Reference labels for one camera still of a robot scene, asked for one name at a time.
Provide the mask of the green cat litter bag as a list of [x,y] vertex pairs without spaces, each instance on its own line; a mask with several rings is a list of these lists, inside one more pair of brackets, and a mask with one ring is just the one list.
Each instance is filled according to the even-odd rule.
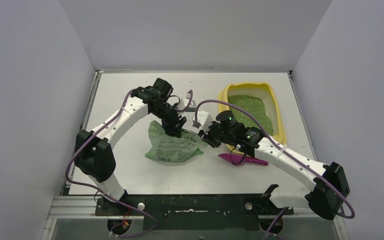
[[202,155],[208,146],[197,133],[188,129],[181,130],[180,138],[169,136],[165,134],[162,125],[155,120],[148,126],[148,138],[151,148],[145,157],[161,162],[184,162]]

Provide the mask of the magenta plastic scoop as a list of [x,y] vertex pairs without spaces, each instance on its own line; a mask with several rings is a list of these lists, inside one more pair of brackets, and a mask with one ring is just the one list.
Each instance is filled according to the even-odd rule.
[[269,164],[265,160],[257,159],[250,156],[243,157],[243,155],[236,155],[231,153],[220,153],[217,156],[220,157],[222,160],[226,161],[227,163],[230,163],[234,166],[241,166],[245,163],[262,165],[262,166],[267,166]]

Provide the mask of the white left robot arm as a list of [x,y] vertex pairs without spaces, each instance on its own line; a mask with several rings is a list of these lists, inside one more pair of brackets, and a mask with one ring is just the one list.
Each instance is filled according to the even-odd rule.
[[76,136],[74,165],[94,182],[93,188],[101,192],[108,208],[116,215],[127,211],[126,190],[114,174],[116,160],[113,148],[122,136],[142,118],[152,114],[161,120],[164,133],[180,138],[186,118],[182,116],[193,102],[193,91],[187,92],[177,104],[168,103],[173,87],[157,78],[153,85],[130,90],[121,107],[101,125]]

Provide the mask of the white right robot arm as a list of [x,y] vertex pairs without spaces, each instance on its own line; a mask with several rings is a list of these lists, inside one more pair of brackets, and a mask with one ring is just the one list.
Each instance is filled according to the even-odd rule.
[[193,121],[194,127],[200,129],[199,136],[211,147],[230,145],[245,156],[266,161],[302,183],[295,188],[272,184],[261,199],[266,213],[293,207],[311,209],[326,220],[333,220],[340,214],[350,193],[340,164],[325,164],[290,150],[260,128],[239,123],[230,110],[219,113],[215,119],[208,112],[198,111]]

